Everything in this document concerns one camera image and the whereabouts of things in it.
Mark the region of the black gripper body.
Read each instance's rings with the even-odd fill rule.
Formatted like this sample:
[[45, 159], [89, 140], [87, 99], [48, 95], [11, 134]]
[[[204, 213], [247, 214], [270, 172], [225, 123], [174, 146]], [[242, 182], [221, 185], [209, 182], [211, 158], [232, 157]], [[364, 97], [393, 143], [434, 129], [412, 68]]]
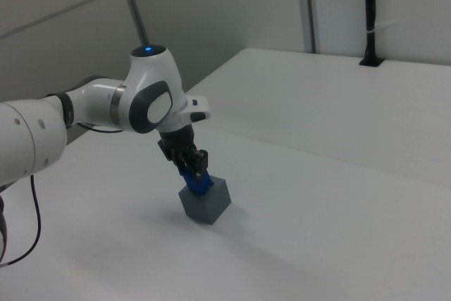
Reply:
[[173, 152], [195, 148], [194, 129], [192, 126], [184, 126], [173, 132], [160, 132], [158, 145], [165, 155], [172, 155]]

